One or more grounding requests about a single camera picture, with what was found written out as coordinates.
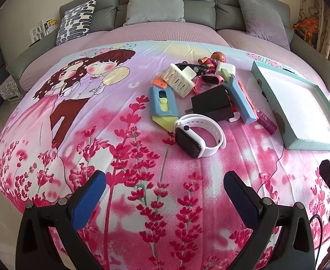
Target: lavender pillow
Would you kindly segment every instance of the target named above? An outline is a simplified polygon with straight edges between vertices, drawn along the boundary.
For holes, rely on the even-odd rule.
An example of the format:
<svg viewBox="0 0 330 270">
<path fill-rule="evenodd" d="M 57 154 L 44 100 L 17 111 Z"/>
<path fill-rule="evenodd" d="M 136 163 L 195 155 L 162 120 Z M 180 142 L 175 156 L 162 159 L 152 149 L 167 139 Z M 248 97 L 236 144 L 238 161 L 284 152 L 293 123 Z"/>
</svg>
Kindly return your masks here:
<svg viewBox="0 0 330 270">
<path fill-rule="evenodd" d="M 258 37 L 290 50 L 280 14 L 254 0 L 238 0 L 249 36 Z"/>
</svg>

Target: white board surface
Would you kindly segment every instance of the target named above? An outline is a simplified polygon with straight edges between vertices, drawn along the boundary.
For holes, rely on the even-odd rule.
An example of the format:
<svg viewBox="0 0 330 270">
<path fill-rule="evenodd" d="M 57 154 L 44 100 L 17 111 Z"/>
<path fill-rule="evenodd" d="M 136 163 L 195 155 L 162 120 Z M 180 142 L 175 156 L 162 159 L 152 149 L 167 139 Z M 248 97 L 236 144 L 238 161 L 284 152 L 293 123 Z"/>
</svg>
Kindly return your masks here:
<svg viewBox="0 0 330 270">
<path fill-rule="evenodd" d="M 315 87 L 259 67 L 299 139 L 330 143 L 330 111 Z"/>
</svg>

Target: black toy car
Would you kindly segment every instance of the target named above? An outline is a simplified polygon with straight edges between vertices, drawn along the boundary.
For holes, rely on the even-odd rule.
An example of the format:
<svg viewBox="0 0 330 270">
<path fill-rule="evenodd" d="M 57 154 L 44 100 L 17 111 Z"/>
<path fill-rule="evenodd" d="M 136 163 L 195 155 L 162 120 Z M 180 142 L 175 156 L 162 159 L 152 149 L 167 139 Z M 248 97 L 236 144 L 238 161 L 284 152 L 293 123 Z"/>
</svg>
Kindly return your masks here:
<svg viewBox="0 0 330 270">
<path fill-rule="evenodd" d="M 206 66 L 205 64 L 196 65 L 196 64 L 189 64 L 186 61 L 183 61 L 182 63 L 175 64 L 181 71 L 184 70 L 187 66 L 189 66 L 191 69 L 194 70 L 196 75 L 201 76 L 209 72 L 210 68 Z"/>
</svg>

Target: smartwatch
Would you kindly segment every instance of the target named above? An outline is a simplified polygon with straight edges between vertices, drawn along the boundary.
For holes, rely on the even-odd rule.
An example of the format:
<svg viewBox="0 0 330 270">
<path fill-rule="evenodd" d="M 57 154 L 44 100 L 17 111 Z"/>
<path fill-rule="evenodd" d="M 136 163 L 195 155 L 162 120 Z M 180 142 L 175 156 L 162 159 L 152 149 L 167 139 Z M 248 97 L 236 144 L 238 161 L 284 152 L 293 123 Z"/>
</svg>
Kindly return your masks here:
<svg viewBox="0 0 330 270">
<path fill-rule="evenodd" d="M 207 130 L 215 138 L 217 145 L 207 147 L 205 140 L 192 127 Z M 175 142 L 192 158 L 209 157 L 219 148 L 226 147 L 224 131 L 214 120 L 199 114 L 188 114 L 174 122 Z"/>
<path fill-rule="evenodd" d="M 195 92 L 196 95 L 198 95 L 211 88 L 221 85 L 223 82 L 224 82 L 224 78 L 222 78 L 220 75 L 215 75 L 215 74 L 202 75 L 197 78 L 193 91 Z"/>
</svg>

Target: white watch band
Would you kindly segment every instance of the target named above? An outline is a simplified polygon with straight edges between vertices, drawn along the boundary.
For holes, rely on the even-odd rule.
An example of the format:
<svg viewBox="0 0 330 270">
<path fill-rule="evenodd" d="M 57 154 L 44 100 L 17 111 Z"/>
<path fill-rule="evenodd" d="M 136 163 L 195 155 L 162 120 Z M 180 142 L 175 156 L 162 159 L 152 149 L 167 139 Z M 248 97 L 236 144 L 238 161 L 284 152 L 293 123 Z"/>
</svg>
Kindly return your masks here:
<svg viewBox="0 0 330 270">
<path fill-rule="evenodd" d="M 189 126 L 190 128 L 203 128 L 209 131 L 211 135 L 215 138 L 216 142 L 218 143 L 215 147 L 204 146 L 204 140 L 201 141 L 202 143 L 199 143 L 201 146 L 201 153 L 198 158 L 212 156 L 218 151 L 219 148 L 224 149 L 226 147 L 226 137 L 224 131 L 221 129 L 218 123 L 216 123 L 213 119 L 210 119 L 209 117 L 199 114 L 188 114 L 174 122 L 174 131 L 178 125 L 185 125 Z"/>
</svg>

